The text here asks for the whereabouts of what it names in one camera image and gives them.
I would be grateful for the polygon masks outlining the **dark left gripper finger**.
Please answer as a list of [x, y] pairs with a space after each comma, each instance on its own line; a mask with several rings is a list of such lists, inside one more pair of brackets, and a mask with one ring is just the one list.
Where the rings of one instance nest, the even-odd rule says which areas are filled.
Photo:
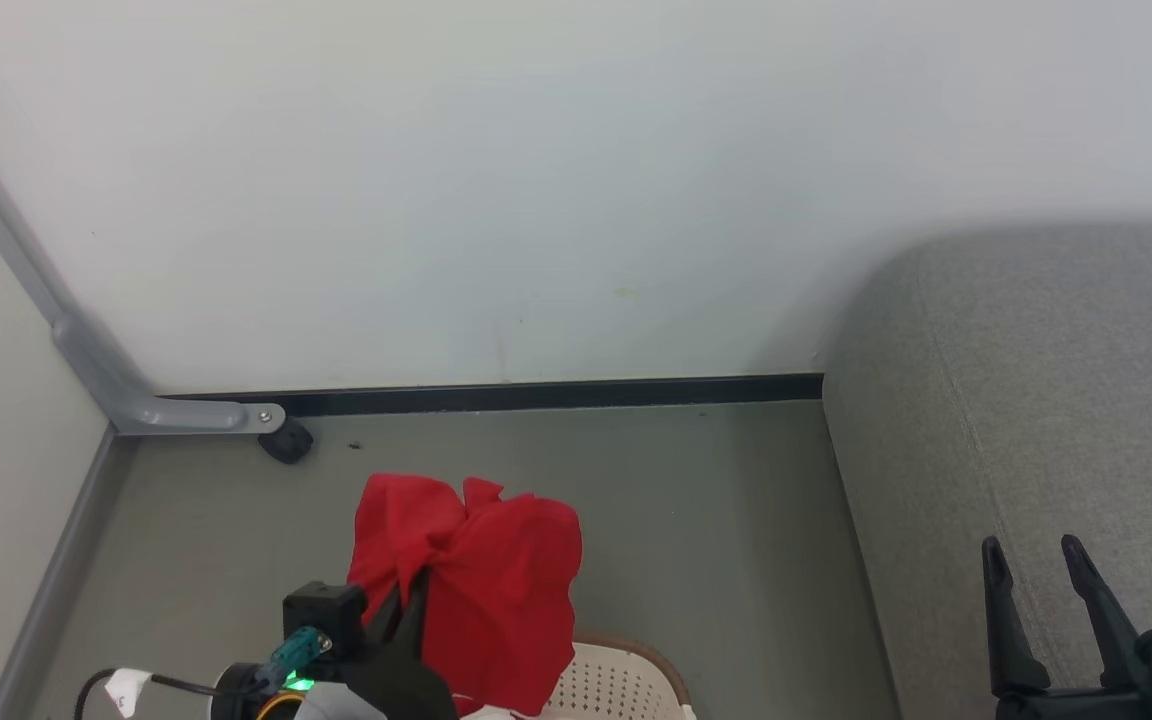
[[422, 659], [422, 647], [424, 647], [430, 571], [430, 568], [422, 568], [411, 579], [397, 621], [397, 646], [416, 660]]
[[403, 616], [402, 585], [396, 583], [387, 597], [376, 606], [374, 614], [365, 626], [367, 641], [376, 646], [388, 644], [397, 632]]

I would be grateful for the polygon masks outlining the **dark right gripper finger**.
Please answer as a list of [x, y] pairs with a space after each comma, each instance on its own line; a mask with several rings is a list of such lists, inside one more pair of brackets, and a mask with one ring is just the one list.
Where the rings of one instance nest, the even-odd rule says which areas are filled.
[[1139, 632], [1132, 620], [1126, 615], [1079, 538], [1062, 536], [1061, 551], [1074, 591], [1082, 598], [1091, 620], [1102, 662], [1101, 687], [1106, 691], [1139, 688], [1146, 670], [1137, 653]]
[[1051, 687], [1048, 670], [1030, 651], [1018, 606], [1011, 597], [1014, 578], [1005, 548], [995, 536], [980, 547], [991, 692], [1044, 694]]

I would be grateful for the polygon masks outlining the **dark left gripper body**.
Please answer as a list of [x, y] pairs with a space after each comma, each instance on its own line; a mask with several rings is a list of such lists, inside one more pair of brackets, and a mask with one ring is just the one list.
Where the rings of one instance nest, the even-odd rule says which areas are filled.
[[388, 642], [335, 644], [339, 682], [387, 719], [457, 719], [450, 689], [422, 661], [422, 630], [397, 630]]

